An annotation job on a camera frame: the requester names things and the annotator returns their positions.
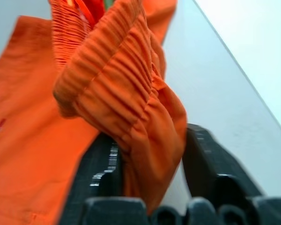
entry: gathered fabric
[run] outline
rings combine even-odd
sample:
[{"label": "gathered fabric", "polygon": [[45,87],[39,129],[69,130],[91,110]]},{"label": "gathered fabric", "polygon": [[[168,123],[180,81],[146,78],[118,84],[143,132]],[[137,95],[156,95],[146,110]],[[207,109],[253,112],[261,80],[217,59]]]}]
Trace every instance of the gathered fabric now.
[{"label": "gathered fabric", "polygon": [[186,113],[164,82],[174,0],[116,0],[92,26],[66,0],[22,16],[0,57],[0,224],[58,221],[100,132],[122,149],[124,194],[158,207],[185,147]]}]

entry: white wall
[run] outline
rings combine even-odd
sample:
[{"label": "white wall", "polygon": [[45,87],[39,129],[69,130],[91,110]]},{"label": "white wall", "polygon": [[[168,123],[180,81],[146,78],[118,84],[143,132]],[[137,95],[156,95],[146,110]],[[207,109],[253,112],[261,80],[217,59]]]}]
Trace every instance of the white wall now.
[{"label": "white wall", "polygon": [[281,0],[196,0],[281,124]]},{"label": "white wall", "polygon": [[[48,3],[0,1],[0,53],[20,14],[49,18]],[[166,80],[189,122],[208,128],[266,193],[281,195],[281,129],[193,1],[178,1],[164,49]],[[189,198],[179,169],[163,204],[183,212]]]}]

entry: green fabric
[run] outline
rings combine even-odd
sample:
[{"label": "green fabric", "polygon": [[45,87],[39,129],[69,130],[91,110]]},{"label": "green fabric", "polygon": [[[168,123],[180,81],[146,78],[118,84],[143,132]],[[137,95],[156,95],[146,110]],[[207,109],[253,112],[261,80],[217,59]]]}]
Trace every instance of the green fabric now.
[{"label": "green fabric", "polygon": [[105,10],[107,11],[112,4],[113,0],[104,0]]}]

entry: orange garment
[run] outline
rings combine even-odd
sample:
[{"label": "orange garment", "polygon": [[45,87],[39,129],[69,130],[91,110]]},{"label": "orange garment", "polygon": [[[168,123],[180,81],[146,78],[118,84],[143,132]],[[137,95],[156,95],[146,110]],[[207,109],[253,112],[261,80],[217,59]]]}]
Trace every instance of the orange garment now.
[{"label": "orange garment", "polygon": [[[56,223],[98,129],[125,150],[125,195],[150,212],[183,154],[186,117],[141,1],[117,0],[89,34],[74,7],[51,4],[52,22],[19,18],[0,58],[0,225]],[[53,86],[63,114],[85,120],[59,115]]]}]

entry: orange fabric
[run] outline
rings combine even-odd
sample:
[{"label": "orange fabric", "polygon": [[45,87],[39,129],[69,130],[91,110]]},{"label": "orange fabric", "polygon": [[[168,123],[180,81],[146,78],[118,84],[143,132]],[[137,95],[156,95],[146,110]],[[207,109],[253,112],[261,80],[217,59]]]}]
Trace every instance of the orange fabric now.
[{"label": "orange fabric", "polygon": [[[186,127],[163,81],[160,39],[140,0],[117,0],[93,30],[66,1],[51,5],[52,22],[20,17],[0,58],[0,225],[54,224],[98,129],[124,149],[125,194],[151,212]],[[53,87],[62,113],[77,118],[59,115]]]}]

